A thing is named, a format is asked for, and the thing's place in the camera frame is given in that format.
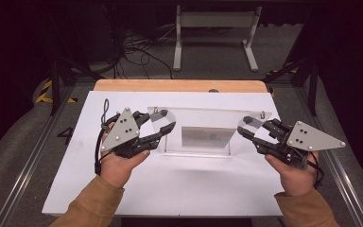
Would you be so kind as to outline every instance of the metal rail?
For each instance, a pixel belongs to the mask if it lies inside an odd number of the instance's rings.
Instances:
[[[11,216],[13,215],[17,205],[19,204],[20,199],[23,196],[23,193],[26,191],[26,187],[31,180],[37,164],[40,162],[47,138],[51,133],[53,127],[55,126],[55,123],[57,122],[59,116],[61,115],[63,107],[67,103],[66,100],[70,97],[72,91],[73,87],[64,88],[64,92],[62,93],[60,98],[59,108],[54,115],[49,116],[43,128],[43,132],[41,133],[41,136],[37,141],[37,144],[31,151],[31,154],[28,157],[22,172],[17,178],[16,183],[11,189],[8,198],[0,211],[0,226],[8,225]]]
[[[294,88],[298,100],[301,102],[305,113],[308,115],[311,123],[314,127],[323,131],[322,125],[320,121],[314,117],[307,106],[307,97],[303,88]],[[363,227],[363,206],[355,193],[352,183],[350,182],[349,177],[346,174],[341,162],[339,161],[336,154],[331,150],[326,150],[322,154],[324,154],[324,159],[326,164],[329,166],[333,177],[335,178],[335,182],[337,187],[341,193],[341,196],[346,202],[346,205],[349,209],[350,214],[353,217],[353,221],[356,226]]]

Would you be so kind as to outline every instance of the white board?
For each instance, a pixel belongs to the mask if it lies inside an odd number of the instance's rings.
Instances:
[[[125,107],[146,113],[149,106],[265,111],[272,112],[270,119],[279,118],[268,93],[90,92],[45,201],[44,214],[63,214],[95,176],[95,143],[105,98],[110,101],[107,119]],[[141,129],[142,136],[153,132],[150,121]],[[265,129],[256,135],[268,138]],[[273,198],[283,191],[279,175],[251,141],[238,134],[234,139],[237,142],[229,158],[171,156],[152,150],[133,170],[115,214],[178,218],[281,216]]]

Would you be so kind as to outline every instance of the silver metal plate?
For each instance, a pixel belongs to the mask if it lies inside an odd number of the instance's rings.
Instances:
[[[108,134],[105,142],[102,144],[101,151],[107,151],[124,144],[138,137],[139,134],[137,123],[132,116],[130,108],[125,108]]]
[[[302,121],[297,121],[287,144],[293,148],[300,148],[307,151],[344,148],[346,144],[323,131],[319,131]]]

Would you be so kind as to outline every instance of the metal stand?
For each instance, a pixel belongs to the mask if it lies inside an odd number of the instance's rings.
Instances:
[[[291,84],[294,87],[302,87],[305,81],[310,77],[309,81],[309,94],[308,94],[308,108],[311,111],[311,114],[316,116],[317,113],[315,111],[315,100],[317,96],[317,83],[318,83],[318,67],[315,64],[314,60],[309,59],[301,59],[295,61],[281,70],[277,71],[276,73],[272,74],[269,77],[262,79],[264,83],[269,83],[286,73],[290,72],[291,70],[298,68],[296,75],[291,80]]]
[[[176,48],[173,69],[180,71],[182,64],[182,27],[249,27],[250,34],[247,40],[243,40],[251,70],[258,71],[258,65],[252,54],[251,45],[255,30],[261,16],[261,7],[255,12],[182,12],[181,6],[177,7],[176,13]]]
[[[72,75],[72,71],[70,68],[76,68],[78,71],[83,74],[93,78],[93,79],[104,79],[99,74],[87,69],[80,64],[68,60],[64,57],[58,57],[58,59],[53,60],[52,62],[52,94],[53,94],[53,106],[51,115],[54,115],[56,110],[59,108],[61,104],[61,90],[60,90],[60,77],[61,75],[64,84],[66,86],[73,86],[76,82],[76,78]]]

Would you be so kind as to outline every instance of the clear acrylic box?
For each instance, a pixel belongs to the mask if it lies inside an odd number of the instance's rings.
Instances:
[[[230,156],[231,139],[241,126],[256,132],[271,113],[241,110],[148,107],[155,132],[176,121],[171,133],[162,138],[158,148],[166,154]]]

